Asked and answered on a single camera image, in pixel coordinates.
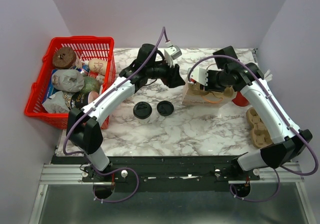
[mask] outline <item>metal floor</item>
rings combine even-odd
[[[253,183],[250,198],[262,199],[275,183]],[[110,199],[128,193],[114,193]],[[228,192],[138,192],[121,203],[93,201],[91,185],[49,185],[40,223],[308,223],[296,184],[282,183],[271,201],[249,203]]]

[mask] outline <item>orange object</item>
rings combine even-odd
[[[236,97],[232,100],[232,102],[241,107],[250,104],[249,101],[245,97],[243,97],[243,95],[240,92],[237,92]]]
[[[42,58],[42,68],[36,82],[32,84],[31,93],[25,106],[25,115],[28,117],[40,119],[58,129],[67,128],[68,114],[47,113],[42,106],[49,81],[51,81],[51,72],[54,69],[52,57],[54,53],[62,47],[71,47],[77,56],[83,60],[99,58],[108,62],[102,92],[104,92],[115,81],[116,68],[114,61],[114,40],[111,37],[94,36],[73,36],[57,37],[51,40],[46,54]],[[109,118],[105,120],[102,129],[106,129],[109,124]]]
[[[220,98],[218,101],[211,101],[211,100],[208,100],[206,97],[204,97],[203,95],[201,95],[201,97],[205,100],[205,101],[207,101],[207,102],[209,102],[209,103],[212,103],[212,104],[218,104],[218,103],[220,103],[222,100],[224,100],[223,98]]]

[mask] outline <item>red cup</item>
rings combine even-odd
[[[245,97],[243,97],[243,95],[240,92],[237,92],[236,97],[232,100],[232,102],[241,107],[250,104],[249,101]]]

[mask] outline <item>food package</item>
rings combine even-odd
[[[57,70],[51,77],[52,85],[57,90],[75,93],[84,87],[84,77],[78,70]]]
[[[70,110],[70,101],[73,93],[58,91],[49,96],[42,106],[48,113],[68,113]]]

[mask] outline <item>cable clip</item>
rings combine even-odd
[[[291,128],[293,128],[294,126],[291,124],[291,125],[288,125],[286,128],[288,129],[288,130],[290,130]]]

